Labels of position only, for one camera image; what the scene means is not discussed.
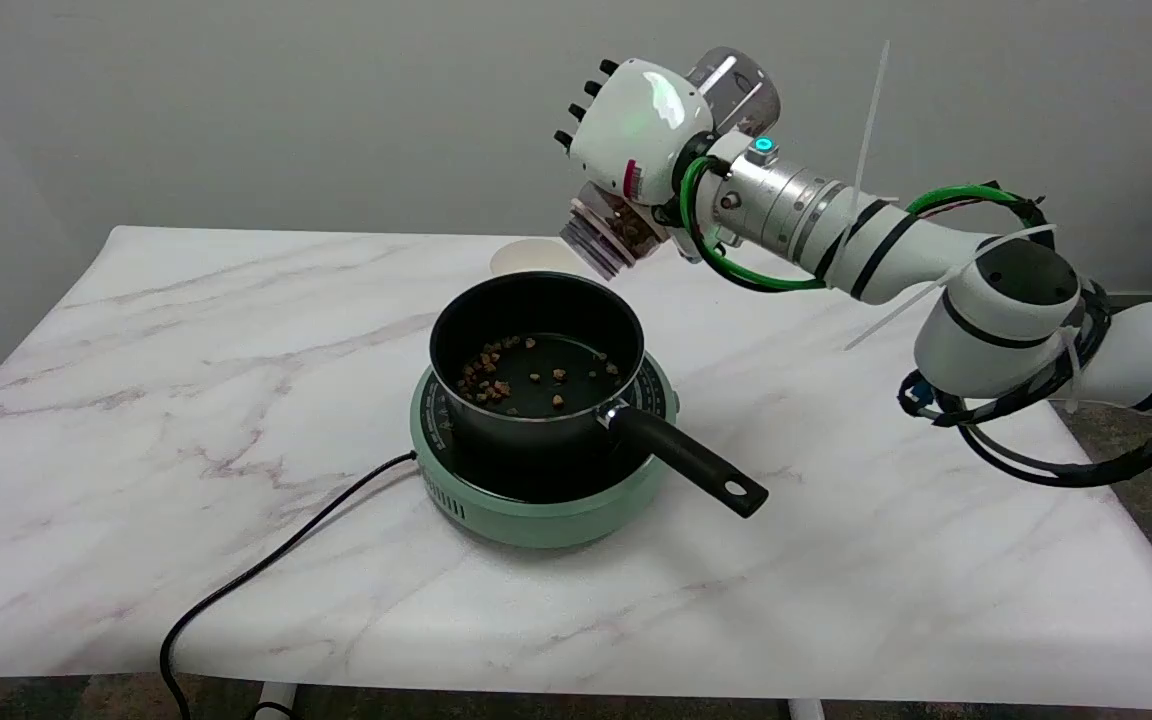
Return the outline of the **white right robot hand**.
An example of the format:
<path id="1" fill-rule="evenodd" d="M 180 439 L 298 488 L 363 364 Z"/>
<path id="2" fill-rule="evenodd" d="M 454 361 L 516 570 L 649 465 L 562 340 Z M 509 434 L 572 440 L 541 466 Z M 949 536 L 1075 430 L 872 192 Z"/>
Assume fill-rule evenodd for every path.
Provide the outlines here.
<path id="1" fill-rule="evenodd" d="M 609 279 L 675 242 L 682 227 L 685 168 L 718 141 L 699 88 L 643 59 L 604 60 L 585 108 L 573 104 L 575 132 L 556 141 L 585 179 L 559 236 Z"/>

